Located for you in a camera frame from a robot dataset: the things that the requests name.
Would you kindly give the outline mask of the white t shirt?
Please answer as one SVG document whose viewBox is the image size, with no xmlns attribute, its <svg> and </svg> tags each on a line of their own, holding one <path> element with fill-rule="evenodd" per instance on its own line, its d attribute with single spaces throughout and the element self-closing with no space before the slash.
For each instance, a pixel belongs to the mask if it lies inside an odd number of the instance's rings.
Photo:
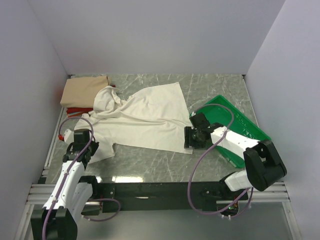
<svg viewBox="0 0 320 240">
<path fill-rule="evenodd" d="M 143 88 L 127 100 L 122 100 L 118 92 L 111 86 L 100 90 L 93 111 L 83 114 L 74 127 L 93 128 L 99 146 L 91 163 L 115 156 L 114 144 L 193 153 L 191 148 L 184 148 L 184 128 L 191 122 L 178 82 Z"/>
</svg>

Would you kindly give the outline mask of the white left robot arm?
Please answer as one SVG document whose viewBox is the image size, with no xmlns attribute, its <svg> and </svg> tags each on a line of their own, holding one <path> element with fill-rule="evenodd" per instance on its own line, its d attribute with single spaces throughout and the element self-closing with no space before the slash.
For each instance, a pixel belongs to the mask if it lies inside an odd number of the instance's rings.
<svg viewBox="0 0 320 240">
<path fill-rule="evenodd" d="M 89 129 L 73 133 L 73 142 L 63 156 L 58 181 L 41 209 L 34 210 L 30 223 L 35 240 L 75 240 L 77 222 L 87 201 L 100 195 L 95 176 L 84 176 L 85 169 L 99 146 Z"/>
</svg>

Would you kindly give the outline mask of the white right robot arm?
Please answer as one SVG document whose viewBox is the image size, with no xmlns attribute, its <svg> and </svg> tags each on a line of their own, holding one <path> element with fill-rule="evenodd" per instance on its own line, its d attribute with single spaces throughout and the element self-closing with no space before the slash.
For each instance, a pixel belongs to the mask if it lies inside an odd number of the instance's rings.
<svg viewBox="0 0 320 240">
<path fill-rule="evenodd" d="M 196 167 L 215 147 L 221 147 L 244 160 L 244 170 L 222 179 L 219 187 L 222 198 L 230 200 L 241 189 L 255 188 L 263 192 L 287 175 L 287 168 L 270 139 L 252 139 L 220 123 L 211 124 L 202 112 L 192 114 L 189 120 L 192 126 L 184 128 L 184 147 L 203 149 L 208 142 L 212 143 L 200 156 Z"/>
</svg>

